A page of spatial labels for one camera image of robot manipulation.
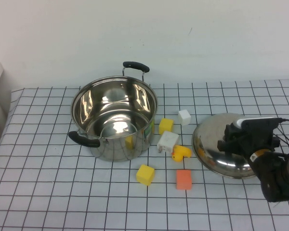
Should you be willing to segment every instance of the black pot handle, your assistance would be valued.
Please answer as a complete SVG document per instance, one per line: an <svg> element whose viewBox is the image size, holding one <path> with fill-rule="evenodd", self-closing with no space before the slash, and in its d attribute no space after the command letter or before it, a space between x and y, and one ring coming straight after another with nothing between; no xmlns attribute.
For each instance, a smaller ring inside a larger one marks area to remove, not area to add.
<svg viewBox="0 0 289 231"><path fill-rule="evenodd" d="M124 76L124 69L125 68L133 68L136 70L141 70L143 72L143 82L145 81L144 80L145 73L150 71L150 68L148 66L141 64L141 63L138 63L138 62L123 62L123 66L124 66L124 68L122 70L123 76Z"/></svg>
<svg viewBox="0 0 289 231"><path fill-rule="evenodd" d="M80 144L85 147L89 148L98 148L101 143L99 140L90 140L88 138L85 138L83 136L80 136L76 131L70 131L68 133L69 138L74 141L77 144Z"/></svg>

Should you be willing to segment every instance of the yellow block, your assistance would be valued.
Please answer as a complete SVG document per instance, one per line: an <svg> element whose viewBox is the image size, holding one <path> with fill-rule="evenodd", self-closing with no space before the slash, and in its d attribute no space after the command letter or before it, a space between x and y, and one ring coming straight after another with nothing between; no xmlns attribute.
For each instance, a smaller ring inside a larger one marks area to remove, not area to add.
<svg viewBox="0 0 289 231"><path fill-rule="evenodd" d="M134 148L133 136L128 136L125 138L125 147L130 150Z"/></svg>
<svg viewBox="0 0 289 231"><path fill-rule="evenodd" d="M164 133L164 131L172 131L173 127L173 119L166 119L162 118L160 121L159 127L158 127L158 132L160 135Z"/></svg>
<svg viewBox="0 0 289 231"><path fill-rule="evenodd" d="M149 186L154 178L154 168L147 165L141 165L137 174L136 179L139 183Z"/></svg>

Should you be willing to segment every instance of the stainless steel lid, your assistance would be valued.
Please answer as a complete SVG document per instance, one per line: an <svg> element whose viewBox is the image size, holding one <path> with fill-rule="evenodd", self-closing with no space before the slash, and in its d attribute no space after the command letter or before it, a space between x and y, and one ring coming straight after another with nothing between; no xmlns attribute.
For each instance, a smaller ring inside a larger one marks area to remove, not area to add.
<svg viewBox="0 0 289 231"><path fill-rule="evenodd" d="M192 143L198 159L208 169L223 176L242 179L254 176L245 159L237 154L220 152L217 141L222 140L227 124L243 117L239 114L223 113L208 117L194 131Z"/></svg>

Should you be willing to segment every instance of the orange block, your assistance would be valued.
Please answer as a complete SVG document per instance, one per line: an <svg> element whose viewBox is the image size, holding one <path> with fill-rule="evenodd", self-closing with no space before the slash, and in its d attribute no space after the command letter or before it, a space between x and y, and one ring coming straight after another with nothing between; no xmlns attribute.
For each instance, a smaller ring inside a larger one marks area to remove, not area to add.
<svg viewBox="0 0 289 231"><path fill-rule="evenodd" d="M192 189L191 170L177 170L177 189L179 190Z"/></svg>

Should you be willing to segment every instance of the white block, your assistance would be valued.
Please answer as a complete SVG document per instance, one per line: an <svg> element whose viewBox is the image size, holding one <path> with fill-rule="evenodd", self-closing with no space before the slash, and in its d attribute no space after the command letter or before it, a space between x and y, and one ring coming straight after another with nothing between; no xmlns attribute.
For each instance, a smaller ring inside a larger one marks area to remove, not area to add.
<svg viewBox="0 0 289 231"><path fill-rule="evenodd" d="M158 152L165 151L169 154L172 153L174 145L179 142L179 135L170 131L164 131L162 137L158 142Z"/></svg>
<svg viewBox="0 0 289 231"><path fill-rule="evenodd" d="M179 122L181 125L188 125L191 122L191 115L188 113L188 111L185 110L181 110L179 111Z"/></svg>

